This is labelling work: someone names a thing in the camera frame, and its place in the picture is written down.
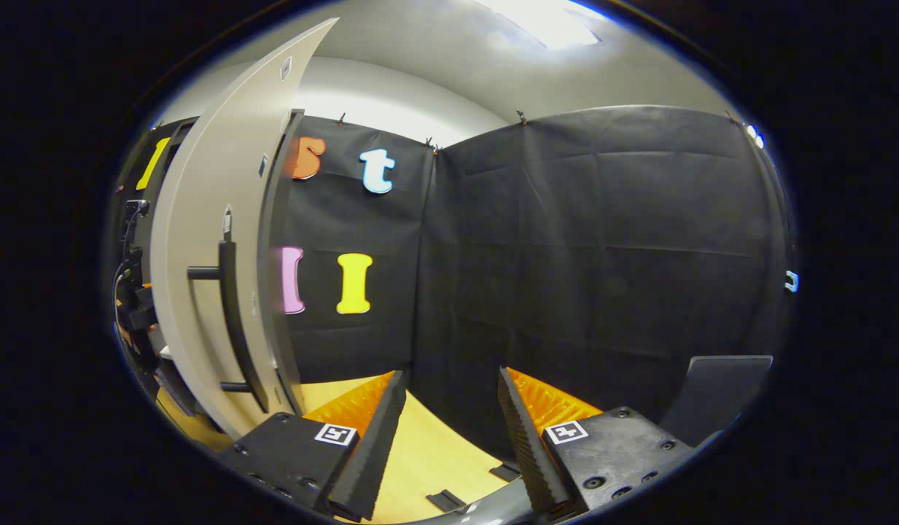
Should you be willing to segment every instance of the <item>screw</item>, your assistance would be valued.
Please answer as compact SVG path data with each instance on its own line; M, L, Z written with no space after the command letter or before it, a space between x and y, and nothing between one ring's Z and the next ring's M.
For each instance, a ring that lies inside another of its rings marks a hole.
M605 478L597 475L595 476L595 478L586 479L585 483L583 483L582 486L584 486L586 489L590 489L591 491L591 489L597 489L599 486L602 486L604 484Z
M625 488L623 488L623 489L617 489L617 491L615 491L615 493L612 494L612 499L620 498L621 496L625 495L627 492L630 492L630 486L625 486Z

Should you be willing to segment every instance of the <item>black fabric backdrop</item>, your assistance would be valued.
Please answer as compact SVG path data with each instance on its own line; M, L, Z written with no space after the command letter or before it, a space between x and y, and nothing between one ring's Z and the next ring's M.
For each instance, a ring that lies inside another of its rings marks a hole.
M771 326L758 317L778 286L770 272L782 272L769 260L775 217L752 147L725 117L619 106L441 150L412 393L512 459L499 366L659 421L692 356L775 353L748 341L758 322Z
M413 300L423 202L433 166L422 143L355 124L305 117L302 136L326 141L319 172L293 180L285 223L287 244L303 249L297 269L305 310L287 316L300 381L366 378L409 366ZM365 189L359 154L388 150L395 160L388 193ZM343 253L372 257L365 314L342 315Z

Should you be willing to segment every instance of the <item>black door handle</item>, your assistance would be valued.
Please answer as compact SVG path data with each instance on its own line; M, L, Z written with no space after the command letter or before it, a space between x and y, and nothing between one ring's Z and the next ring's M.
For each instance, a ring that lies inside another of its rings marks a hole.
M268 413L268 396L265 385L258 378L255 363L249 353L249 345L245 342L242 330L242 313L238 306L238 288L236 285L236 243L230 240L219 242L219 266L190 266L187 268L190 280L218 280L219 294L222 296L222 315L229 331L229 342L236 355L236 362L242 369L243 383L223 381L219 386L223 392L250 392L255 401Z

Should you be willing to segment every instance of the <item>white wall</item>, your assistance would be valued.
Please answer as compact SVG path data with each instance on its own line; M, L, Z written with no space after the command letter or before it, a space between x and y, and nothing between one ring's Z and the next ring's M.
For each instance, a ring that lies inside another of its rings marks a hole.
M163 113L163 123L200 115L248 63L217 69L196 79ZM432 82L386 67L314 56L291 107L396 133L440 147L508 125L500 117Z

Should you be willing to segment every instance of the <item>wooden floor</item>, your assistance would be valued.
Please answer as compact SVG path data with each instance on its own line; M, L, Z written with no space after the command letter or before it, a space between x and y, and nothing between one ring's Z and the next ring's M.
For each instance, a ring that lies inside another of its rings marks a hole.
M302 385L305 409L318 408L370 379ZM463 502L484 498L507 484L489 472L498 465L498 459L470 444L407 392L375 515L362 523L399 523L443 514L426 498L443 489Z

